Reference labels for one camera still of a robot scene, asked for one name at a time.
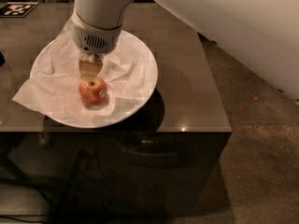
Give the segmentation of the white gripper with vent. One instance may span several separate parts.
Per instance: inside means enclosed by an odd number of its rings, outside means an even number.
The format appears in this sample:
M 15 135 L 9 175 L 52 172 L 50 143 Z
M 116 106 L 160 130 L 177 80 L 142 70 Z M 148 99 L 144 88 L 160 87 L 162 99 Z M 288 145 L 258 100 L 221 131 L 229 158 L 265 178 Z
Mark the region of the white gripper with vent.
M 80 78 L 93 81 L 103 68 L 103 57 L 98 54 L 108 54 L 116 48 L 121 34 L 122 13 L 88 13 L 83 16 L 75 11 L 72 22 L 73 40 L 83 51 L 78 60 Z

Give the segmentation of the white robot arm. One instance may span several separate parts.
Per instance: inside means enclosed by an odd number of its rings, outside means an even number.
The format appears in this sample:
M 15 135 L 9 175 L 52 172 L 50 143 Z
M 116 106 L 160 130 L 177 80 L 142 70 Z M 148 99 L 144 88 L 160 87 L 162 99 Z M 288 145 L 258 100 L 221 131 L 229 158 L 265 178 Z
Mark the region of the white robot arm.
M 74 0 L 74 40 L 109 53 L 134 0 Z M 299 100 L 299 0 L 153 0 L 254 74 Z

